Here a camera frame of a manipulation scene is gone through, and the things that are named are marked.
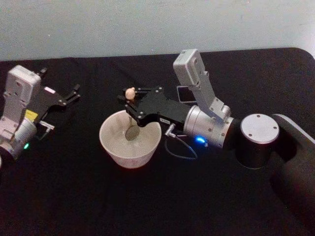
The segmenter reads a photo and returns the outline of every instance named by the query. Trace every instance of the white wall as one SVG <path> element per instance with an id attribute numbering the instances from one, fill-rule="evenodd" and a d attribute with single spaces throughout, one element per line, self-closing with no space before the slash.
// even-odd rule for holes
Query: white wall
<path id="1" fill-rule="evenodd" d="M 0 60 L 186 48 L 299 47 L 315 56 L 315 0 L 1 0 L 0 27 Z"/>

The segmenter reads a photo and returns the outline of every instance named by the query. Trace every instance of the black cable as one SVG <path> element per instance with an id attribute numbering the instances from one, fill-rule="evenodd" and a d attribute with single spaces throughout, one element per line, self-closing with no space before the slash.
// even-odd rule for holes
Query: black cable
<path id="1" fill-rule="evenodd" d="M 165 150 L 172 156 L 175 156 L 175 157 L 178 157 L 178 158 L 181 158 L 181 159 L 185 159 L 185 160 L 190 160 L 190 161 L 194 161 L 194 160 L 197 160 L 198 159 L 198 155 L 197 153 L 191 148 L 191 146 L 189 146 L 185 141 L 181 140 L 180 138 L 178 138 L 177 136 L 175 136 L 175 139 L 177 139 L 178 141 L 180 141 L 182 144 L 184 144 L 186 147 L 188 147 L 188 149 L 193 153 L 193 155 L 195 157 L 188 157 L 188 156 L 181 156 L 181 155 L 176 155 L 174 153 L 172 153 L 168 147 L 167 147 L 167 138 L 165 139 L 165 142 L 164 142 L 164 146 L 165 146 Z"/>

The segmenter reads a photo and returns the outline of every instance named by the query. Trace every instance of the white bowl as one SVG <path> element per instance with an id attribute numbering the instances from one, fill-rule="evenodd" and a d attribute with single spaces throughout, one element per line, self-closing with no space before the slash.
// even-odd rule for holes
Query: white bowl
<path id="1" fill-rule="evenodd" d="M 161 140 L 158 122 L 140 127 L 139 136 L 132 141 L 125 138 L 129 128 L 129 115 L 125 110 L 107 118 L 99 130 L 99 140 L 106 152 L 120 166 L 138 168 L 148 163 Z"/>

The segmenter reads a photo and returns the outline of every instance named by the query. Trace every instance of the metal spoon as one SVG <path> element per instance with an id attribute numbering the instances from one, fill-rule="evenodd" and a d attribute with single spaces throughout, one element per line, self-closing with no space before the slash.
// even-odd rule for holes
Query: metal spoon
<path id="1" fill-rule="evenodd" d="M 140 133 L 140 128 L 138 125 L 132 125 L 132 118 L 129 117 L 129 128 L 125 132 L 125 138 L 128 141 L 134 140 L 136 137 L 138 137 Z"/>

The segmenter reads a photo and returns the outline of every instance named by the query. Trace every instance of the sticker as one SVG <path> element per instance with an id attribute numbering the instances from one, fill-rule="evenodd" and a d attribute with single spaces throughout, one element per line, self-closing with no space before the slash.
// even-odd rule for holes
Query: sticker
<path id="1" fill-rule="evenodd" d="M 29 119 L 30 121 L 34 121 L 37 116 L 38 114 L 35 112 L 32 112 L 31 110 L 26 110 L 25 112 L 25 117 Z"/>
<path id="2" fill-rule="evenodd" d="M 54 94 L 54 93 L 56 92 L 56 91 L 54 91 L 53 89 L 51 89 L 51 88 L 49 88 L 49 87 L 45 87 L 44 89 L 45 89 L 46 91 L 52 93 L 52 94 Z"/>
<path id="3" fill-rule="evenodd" d="M 168 121 L 168 120 L 166 120 L 166 119 L 160 118 L 159 120 L 160 120 L 161 122 L 163 122 L 163 123 L 171 124 L 171 122 Z"/>

